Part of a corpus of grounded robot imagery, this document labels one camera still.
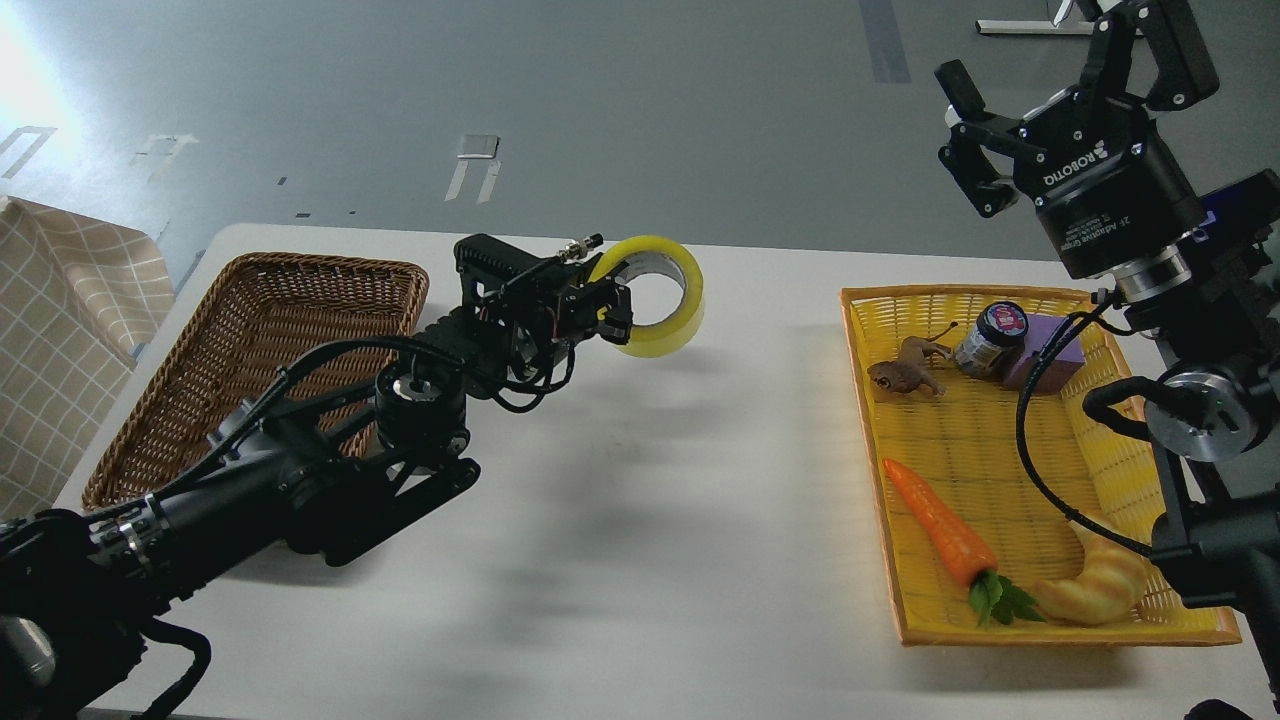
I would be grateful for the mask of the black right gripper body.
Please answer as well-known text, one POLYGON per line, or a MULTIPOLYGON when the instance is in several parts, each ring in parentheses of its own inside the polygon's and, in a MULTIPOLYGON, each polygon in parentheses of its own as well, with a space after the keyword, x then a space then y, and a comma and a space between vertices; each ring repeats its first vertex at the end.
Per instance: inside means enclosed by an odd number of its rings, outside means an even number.
POLYGON ((1144 101, 1129 92, 1085 97, 1065 88, 1018 129, 1036 152, 1015 163, 1015 186, 1074 279, 1153 256, 1206 219, 1144 101))

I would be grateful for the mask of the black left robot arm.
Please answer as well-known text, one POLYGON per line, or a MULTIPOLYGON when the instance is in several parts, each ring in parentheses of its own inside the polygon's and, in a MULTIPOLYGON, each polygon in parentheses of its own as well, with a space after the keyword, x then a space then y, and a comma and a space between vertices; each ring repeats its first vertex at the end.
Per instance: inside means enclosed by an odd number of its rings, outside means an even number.
POLYGON ((73 719, 159 643, 192 655, 143 712, 169 717, 212 659, 164 620, 173 602, 276 542, 343 566, 470 489, 468 398, 527 413, 581 342, 634 337, 637 263, 600 245, 538 258, 471 234, 454 245, 461 305, 417 334, 307 351, 156 492, 5 521, 3 716, 73 719))

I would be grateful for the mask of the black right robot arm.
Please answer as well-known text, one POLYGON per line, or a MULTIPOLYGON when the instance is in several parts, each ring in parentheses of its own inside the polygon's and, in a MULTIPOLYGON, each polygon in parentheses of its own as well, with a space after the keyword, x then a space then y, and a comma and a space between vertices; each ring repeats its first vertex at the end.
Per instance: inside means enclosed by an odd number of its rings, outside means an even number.
POLYGON ((1115 287, 1066 320, 1033 366, 1015 420, 1019 457, 1066 518, 1030 460, 1030 392, 1048 360, 1102 314, 1123 310, 1165 363, 1155 378, 1092 389, 1085 414, 1146 442, 1164 512, 1149 543, 1107 538, 1147 557, 1188 609, 1245 616, 1268 687, 1277 689, 1277 491, 1235 497, 1219 466, 1277 430, 1277 296, 1254 282, 1268 264, 1277 176, 1265 169, 1197 193, 1156 117, 1211 97, 1219 73, 1187 1, 1083 1, 1091 46, 1078 81, 1021 117, 991 111, 959 60, 934 70, 948 100, 940 161, 982 217, 1019 196, 1068 274, 1115 287))

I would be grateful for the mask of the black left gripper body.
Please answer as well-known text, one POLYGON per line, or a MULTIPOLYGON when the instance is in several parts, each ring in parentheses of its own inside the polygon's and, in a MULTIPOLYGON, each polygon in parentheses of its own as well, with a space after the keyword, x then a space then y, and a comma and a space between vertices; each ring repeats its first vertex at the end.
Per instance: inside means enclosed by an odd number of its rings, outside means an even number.
POLYGON ((506 282, 506 364, 557 364, 591 333, 589 270, 521 272, 506 282))

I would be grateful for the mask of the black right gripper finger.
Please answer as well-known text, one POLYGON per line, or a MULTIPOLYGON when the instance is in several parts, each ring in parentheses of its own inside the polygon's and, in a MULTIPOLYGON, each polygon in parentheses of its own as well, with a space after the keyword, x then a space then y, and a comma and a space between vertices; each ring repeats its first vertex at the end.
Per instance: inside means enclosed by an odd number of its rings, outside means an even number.
POLYGON ((1149 111, 1183 111, 1212 97, 1220 77, 1188 1, 1076 1, 1092 23, 1076 94, 1087 101, 1120 97, 1149 111), (1143 38, 1155 79, 1143 96, 1128 90, 1132 54, 1143 38))
POLYGON ((1018 187, 1011 176, 996 170, 987 152, 1016 164, 1037 165, 1046 159, 1046 150, 1029 141, 1019 120, 987 109, 963 61, 942 63, 934 77, 951 111, 948 141, 940 149, 938 159, 975 211, 992 218, 1018 201, 1018 187))

